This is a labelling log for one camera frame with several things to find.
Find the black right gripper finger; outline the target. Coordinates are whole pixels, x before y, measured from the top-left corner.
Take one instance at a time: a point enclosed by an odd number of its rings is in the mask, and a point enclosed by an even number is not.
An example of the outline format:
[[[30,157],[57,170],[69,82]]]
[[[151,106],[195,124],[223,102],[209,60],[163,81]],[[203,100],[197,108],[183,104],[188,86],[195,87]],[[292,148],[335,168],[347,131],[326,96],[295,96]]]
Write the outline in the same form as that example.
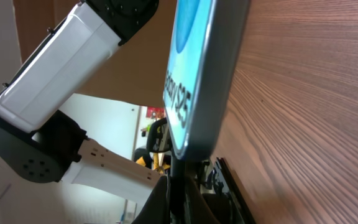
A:
[[[218,223],[195,181],[186,175],[186,162],[171,158],[170,173],[161,177],[133,224]]]

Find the turquoise screen smartphone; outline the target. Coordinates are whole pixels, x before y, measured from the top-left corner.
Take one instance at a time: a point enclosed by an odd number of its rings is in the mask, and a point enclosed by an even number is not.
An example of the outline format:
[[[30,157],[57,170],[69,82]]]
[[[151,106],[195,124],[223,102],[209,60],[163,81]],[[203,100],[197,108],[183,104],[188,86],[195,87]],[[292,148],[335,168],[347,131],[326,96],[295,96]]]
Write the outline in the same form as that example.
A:
[[[163,91],[175,157],[214,151],[241,45],[248,0],[178,0]]]

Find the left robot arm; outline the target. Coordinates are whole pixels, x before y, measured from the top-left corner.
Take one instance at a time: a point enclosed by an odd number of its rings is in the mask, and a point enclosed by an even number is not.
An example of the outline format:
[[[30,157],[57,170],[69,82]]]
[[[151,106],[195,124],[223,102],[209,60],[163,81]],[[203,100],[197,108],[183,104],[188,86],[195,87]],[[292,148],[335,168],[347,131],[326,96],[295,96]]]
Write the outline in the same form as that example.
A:
[[[0,93],[0,157],[23,179],[144,205],[160,179],[98,144],[60,107],[155,14],[157,1],[81,1]]]

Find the black office chair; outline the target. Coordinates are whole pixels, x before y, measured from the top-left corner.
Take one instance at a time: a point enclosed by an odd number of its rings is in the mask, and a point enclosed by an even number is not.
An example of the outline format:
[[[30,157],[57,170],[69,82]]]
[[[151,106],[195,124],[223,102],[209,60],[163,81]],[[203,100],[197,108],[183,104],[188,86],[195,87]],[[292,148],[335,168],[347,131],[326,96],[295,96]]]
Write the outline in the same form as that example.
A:
[[[163,118],[152,123],[147,137],[146,150],[152,153],[163,153],[172,150],[167,119]]]

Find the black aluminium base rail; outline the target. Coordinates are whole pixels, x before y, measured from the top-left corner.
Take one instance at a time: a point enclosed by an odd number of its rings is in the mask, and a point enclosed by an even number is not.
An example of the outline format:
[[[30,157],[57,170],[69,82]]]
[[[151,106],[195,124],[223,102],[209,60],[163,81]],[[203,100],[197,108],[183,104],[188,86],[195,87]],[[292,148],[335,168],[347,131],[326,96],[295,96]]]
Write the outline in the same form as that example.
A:
[[[205,160],[198,166],[196,184],[214,218],[223,224],[255,224],[226,161]]]

